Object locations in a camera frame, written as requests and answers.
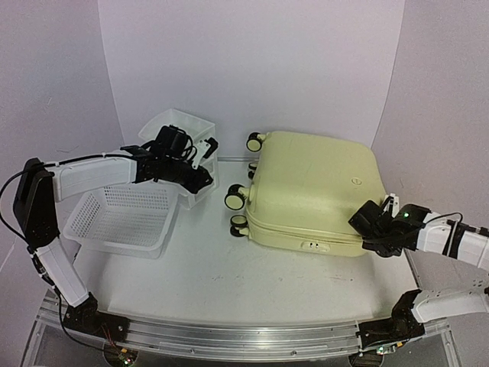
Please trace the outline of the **pale yellow hard suitcase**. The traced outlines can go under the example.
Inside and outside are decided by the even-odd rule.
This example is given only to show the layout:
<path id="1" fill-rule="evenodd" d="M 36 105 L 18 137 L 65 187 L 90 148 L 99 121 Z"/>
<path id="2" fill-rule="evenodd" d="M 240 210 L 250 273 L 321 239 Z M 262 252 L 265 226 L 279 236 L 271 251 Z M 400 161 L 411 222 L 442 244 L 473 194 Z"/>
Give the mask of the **pale yellow hard suitcase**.
<path id="1" fill-rule="evenodd" d="M 348 221 L 368 200 L 386 198 L 367 146 L 337 138 L 275 131 L 248 136 L 259 154 L 249 186 L 231 185 L 224 202 L 236 211 L 230 233 L 259 245 L 318 255 L 365 255 Z"/>

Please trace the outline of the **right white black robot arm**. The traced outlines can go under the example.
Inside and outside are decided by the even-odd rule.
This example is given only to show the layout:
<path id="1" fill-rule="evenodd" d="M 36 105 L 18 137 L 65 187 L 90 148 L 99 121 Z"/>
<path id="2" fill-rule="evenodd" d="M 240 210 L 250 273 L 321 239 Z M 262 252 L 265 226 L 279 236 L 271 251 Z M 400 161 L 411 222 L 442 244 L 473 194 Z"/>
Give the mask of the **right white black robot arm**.
<path id="1" fill-rule="evenodd" d="M 423 336 L 431 321 L 488 312 L 486 228 L 465 223 L 460 212 L 395 209 L 391 196 L 367 201 L 348 222 L 363 249 L 383 258 L 412 254 L 421 271 L 418 287 L 400 296 L 389 317 L 358 324 L 361 352 L 393 352 Z"/>

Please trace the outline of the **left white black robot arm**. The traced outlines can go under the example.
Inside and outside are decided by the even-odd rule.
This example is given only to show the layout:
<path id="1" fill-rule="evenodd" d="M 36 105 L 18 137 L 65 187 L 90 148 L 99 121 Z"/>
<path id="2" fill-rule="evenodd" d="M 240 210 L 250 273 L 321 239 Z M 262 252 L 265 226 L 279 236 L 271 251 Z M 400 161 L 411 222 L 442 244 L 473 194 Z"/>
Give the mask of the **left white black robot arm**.
<path id="1" fill-rule="evenodd" d="M 114 339 L 127 336 L 126 317 L 103 313 L 77 274 L 61 243 L 56 204 L 80 193 L 119 184 L 163 181 L 191 194 L 210 186 L 211 174 L 201 165 L 218 148 L 213 138 L 194 142 L 181 128 L 168 125 L 142 146 L 127 145 L 115 153 L 92 154 L 61 162 L 28 160 L 16 173 L 19 184 L 13 212 L 34 267 L 68 308 L 60 318 L 64 330 Z"/>

